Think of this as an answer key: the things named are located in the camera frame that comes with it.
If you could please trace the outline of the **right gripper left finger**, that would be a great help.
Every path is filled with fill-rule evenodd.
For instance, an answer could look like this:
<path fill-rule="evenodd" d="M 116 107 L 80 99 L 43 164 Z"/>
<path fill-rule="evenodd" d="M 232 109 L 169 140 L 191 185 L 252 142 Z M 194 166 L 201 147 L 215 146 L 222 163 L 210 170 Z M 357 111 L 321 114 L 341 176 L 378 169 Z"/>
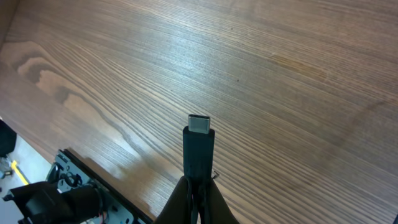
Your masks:
<path fill-rule="evenodd" d="M 190 223 L 190 204 L 188 200 L 188 180 L 183 176 L 177 182 L 174 191 L 154 224 Z"/>

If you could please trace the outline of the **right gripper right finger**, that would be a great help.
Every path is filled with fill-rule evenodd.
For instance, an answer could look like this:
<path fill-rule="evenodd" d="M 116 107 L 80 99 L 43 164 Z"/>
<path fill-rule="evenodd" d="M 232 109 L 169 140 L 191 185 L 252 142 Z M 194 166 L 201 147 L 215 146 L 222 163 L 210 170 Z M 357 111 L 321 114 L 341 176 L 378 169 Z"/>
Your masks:
<path fill-rule="evenodd" d="M 210 224 L 239 224 L 213 179 L 206 191 L 203 221 Z"/>

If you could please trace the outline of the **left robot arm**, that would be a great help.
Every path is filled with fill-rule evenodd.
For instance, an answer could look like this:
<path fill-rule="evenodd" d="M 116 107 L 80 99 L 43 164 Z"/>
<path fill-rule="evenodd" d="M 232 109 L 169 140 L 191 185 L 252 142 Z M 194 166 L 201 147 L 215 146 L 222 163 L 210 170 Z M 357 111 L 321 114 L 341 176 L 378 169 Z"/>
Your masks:
<path fill-rule="evenodd" d="M 98 189 L 79 187 L 60 193 L 55 184 L 37 182 L 11 189 L 2 198 L 22 213 L 18 223 L 82 223 L 103 211 L 104 200 Z"/>

